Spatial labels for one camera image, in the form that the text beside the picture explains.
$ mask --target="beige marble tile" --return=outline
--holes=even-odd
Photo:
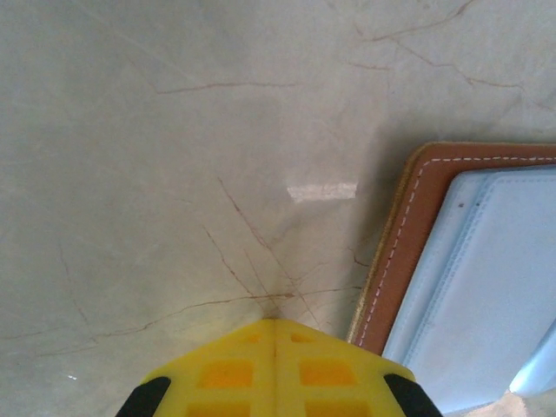
[[[262,317],[342,337],[414,147],[556,133],[550,0],[0,10],[1,415],[114,415]]]

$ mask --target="leather border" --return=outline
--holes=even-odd
[[[444,195],[463,171],[556,163],[556,145],[432,142],[406,162],[347,341],[381,354]]]

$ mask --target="yellow tool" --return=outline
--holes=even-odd
[[[406,368],[262,320],[150,373],[116,417],[441,417]]]

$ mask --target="brown crack line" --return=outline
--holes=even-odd
[[[266,241],[263,239],[263,237],[259,234],[258,230],[253,227],[251,225],[251,223],[248,221],[247,217],[243,214],[242,210],[239,208],[239,206],[237,205],[237,203],[235,202],[234,198],[232,197],[232,195],[228,192],[228,190],[226,189],[226,186],[224,185],[224,181],[220,178],[220,177],[216,177],[218,179],[218,182],[222,185],[222,190],[224,191],[224,193],[228,196],[228,199],[232,202],[232,204],[234,205],[235,211],[240,215],[240,217],[243,219],[243,221],[245,222],[245,224],[247,224],[247,226],[249,227],[249,230],[251,230],[251,233],[253,234],[253,236],[255,237],[255,239],[259,242],[259,244],[261,246],[263,246],[274,258],[274,260],[276,261],[276,263],[278,264],[278,266],[280,267],[281,271],[284,273],[284,275],[288,278],[289,282],[292,284],[292,286],[295,288],[295,291],[297,292],[297,294],[300,296],[301,300],[303,301],[303,304],[305,304],[305,308],[307,309],[307,311],[309,312],[309,314],[311,314],[311,317],[313,317],[314,322],[316,323],[317,327],[320,329],[321,328],[321,324],[319,323],[319,321],[317,320],[316,316],[313,313],[313,310],[311,310],[311,307],[308,305],[307,300],[305,300],[305,297],[303,297],[303,294],[299,291],[299,289],[297,289],[297,287],[295,286],[295,281],[292,278],[292,276],[288,273],[288,271],[284,268],[284,266],[281,264],[281,262],[278,260],[278,258],[276,257],[274,251],[270,248],[270,246],[266,243]]]
[[[71,350],[56,350],[54,352],[48,352],[46,354],[38,354],[36,357],[37,358],[43,358],[45,356],[59,356],[60,354],[78,354],[80,352],[84,352],[86,350],[91,350],[91,349],[95,349],[98,348],[98,344],[96,344],[95,346],[88,346],[88,347],[78,347],[76,349],[71,349]]]
[[[345,291],[345,290],[349,290],[349,289],[361,289],[361,287],[321,289],[321,290],[318,290],[318,291],[312,291],[312,292],[309,292],[309,293],[305,293],[305,295],[333,293],[333,292]],[[148,328],[151,328],[152,326],[158,324],[161,321],[165,321],[169,318],[175,317],[175,316],[183,313],[184,311],[190,310],[191,308],[206,307],[206,306],[212,306],[212,305],[217,305],[217,304],[228,304],[230,302],[242,301],[242,300],[265,300],[265,299],[271,299],[272,300],[274,298],[290,299],[290,298],[294,298],[294,297],[295,297],[295,294],[283,293],[283,294],[269,294],[269,295],[256,295],[256,296],[238,297],[238,298],[232,298],[232,299],[229,299],[229,300],[206,301],[206,302],[202,302],[202,303],[199,303],[199,304],[192,304],[190,306],[180,308],[179,310],[177,310],[173,313],[166,314],[162,317],[159,317],[156,320],[149,321],[148,323],[145,323],[140,327],[125,328],[125,329],[122,329],[122,330],[116,330],[115,332],[111,332],[111,333],[97,334],[96,338],[97,339],[102,339],[102,338],[125,336],[125,335],[128,335],[128,334],[139,333],[139,332],[142,332],[144,330],[147,330]]]
[[[441,26],[442,24],[446,24],[446,23],[450,22],[451,20],[454,20],[456,17],[459,17],[459,16],[463,15],[463,13],[466,11],[466,9],[472,3],[474,3],[475,1],[476,0],[468,0],[463,5],[461,5],[460,8],[457,9],[457,11],[455,13],[453,13],[452,15],[450,15],[448,17],[445,17],[442,20],[439,20],[438,22],[425,24],[423,26],[417,26],[415,28],[398,30],[396,32],[389,33],[387,35],[372,37],[370,39],[363,39],[363,42],[379,42],[379,41],[383,41],[384,39],[391,39],[393,36],[406,35],[407,33],[417,32],[417,31],[420,31],[420,30],[429,30],[429,29],[432,29],[436,26]],[[357,25],[355,25],[355,30],[357,31],[357,33],[362,33],[361,30],[357,27]]]
[[[31,336],[37,336],[39,334],[54,332],[54,331],[59,330],[59,329],[60,328],[47,328],[46,330],[41,330],[39,332],[23,333],[23,334],[18,334],[18,335],[15,335],[15,336],[4,336],[4,337],[0,337],[0,341],[14,341],[16,339],[22,339],[24,337],[31,337]]]
[[[298,276],[297,278],[295,278],[296,282],[301,282],[306,280],[310,275],[312,275],[315,271],[319,270],[322,267],[326,267],[327,265],[329,265],[330,262],[319,262],[317,263],[314,267],[312,267],[308,272],[306,272],[303,275]]]
[[[249,256],[249,253],[246,249],[243,249],[243,252],[245,252],[245,256],[247,257],[247,260],[249,262],[249,265],[251,265],[251,268],[253,269],[253,273],[255,274],[255,277],[257,279],[257,281],[261,284],[262,289],[264,290],[265,294],[267,295],[267,297],[270,296],[270,294],[268,293],[267,288],[265,287],[265,285],[262,283],[262,279],[259,276],[259,273],[257,272],[255,265],[253,264],[253,261],[251,260],[251,257]],[[272,303],[275,305],[276,310],[278,310],[278,312],[281,314],[281,310],[280,307],[278,307],[278,303],[276,302],[276,300],[274,298],[270,298],[270,300],[272,301]]]
[[[362,68],[364,70],[372,70],[372,71],[389,71],[391,70],[390,67],[380,67],[378,65],[365,65],[363,63],[351,63],[346,62],[347,65],[355,68]]]
[[[185,93],[188,91],[199,91],[201,89],[215,89],[215,88],[234,88],[234,87],[266,87],[266,88],[293,88],[298,87],[300,84],[298,83],[211,83],[205,85],[197,85],[195,87],[184,87],[182,89],[169,89],[165,91],[157,91],[157,95],[167,95],[167,94],[176,94],[176,93]]]
[[[356,263],[357,265],[361,265],[362,267],[366,267],[366,268],[370,268],[371,266],[367,263],[363,263],[361,261],[359,261],[357,259],[357,256],[355,255],[355,251],[351,248],[347,248],[348,251],[351,252],[351,255],[354,257],[354,263]]]
[[[204,227],[204,225],[202,225],[202,228],[204,229],[205,233],[207,234],[208,238],[210,239],[210,241],[212,242],[213,245],[215,245],[216,250],[218,250],[218,253],[220,254],[220,260],[222,261],[222,263],[224,264],[224,266],[226,267],[226,269],[229,271],[230,274],[232,274],[232,276],[234,277],[234,279],[237,281],[238,284],[240,284],[243,289],[245,289],[245,291],[247,291],[247,294],[249,294],[251,297],[253,297],[254,300],[256,300],[255,298],[255,294],[253,294],[253,292],[247,287],[247,285],[245,285],[243,283],[242,280],[240,280],[240,277],[237,276],[237,274],[235,273],[235,271],[229,266],[229,264],[226,262],[226,258],[224,257],[224,253],[221,251],[220,247],[218,246],[218,244],[216,244],[215,239],[212,237],[212,235],[209,233],[209,231],[207,230],[207,228]],[[263,309],[261,303],[257,301],[257,304],[259,304],[259,307]]]
[[[398,46],[400,46],[403,50],[405,50],[409,54],[419,58],[421,61],[430,65],[431,67],[450,68],[450,69],[454,70],[457,74],[459,74],[461,77],[463,77],[463,79],[466,81],[466,83],[468,83],[471,86],[473,86],[474,84],[484,84],[484,85],[489,85],[491,87],[495,87],[495,88],[499,88],[499,89],[518,89],[519,91],[521,91],[523,97],[526,100],[528,100],[529,102],[531,102],[533,105],[535,105],[535,106],[537,106],[541,109],[554,111],[554,109],[551,108],[550,106],[546,106],[545,104],[539,103],[539,102],[533,100],[531,97],[529,97],[525,87],[523,87],[523,85],[521,83],[519,83],[519,84],[495,83],[495,82],[492,82],[492,81],[487,81],[487,80],[481,80],[479,78],[474,78],[472,76],[466,75],[461,69],[459,69],[453,63],[434,63],[430,59],[428,59],[428,58],[424,57],[423,55],[417,53],[415,50],[412,50],[411,48],[407,47],[406,45],[404,45],[399,40],[394,39],[394,38],[390,38],[390,40],[392,42],[396,43]]]
[[[73,290],[74,284],[73,284],[73,280],[71,279],[70,268],[68,267],[68,263],[66,262],[65,258],[63,257],[62,243],[59,240],[58,240],[58,258],[60,260],[60,263],[62,263],[62,265],[63,265],[63,270],[66,273],[66,280],[68,281],[69,296],[71,297],[71,302],[73,303],[73,305],[76,308],[79,315],[81,315],[81,318],[83,319],[83,321],[85,322],[85,325],[87,325],[87,328],[88,328],[89,327],[89,319],[87,318],[87,316],[85,315],[85,313],[83,312],[83,310],[81,309],[79,304],[77,304],[76,297],[75,297],[74,290]]]

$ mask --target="light blue pad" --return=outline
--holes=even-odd
[[[455,412],[499,399],[555,318],[556,169],[468,172],[447,193],[384,356]]]
[[[528,397],[553,388],[556,388],[556,321],[513,379],[510,391]]]

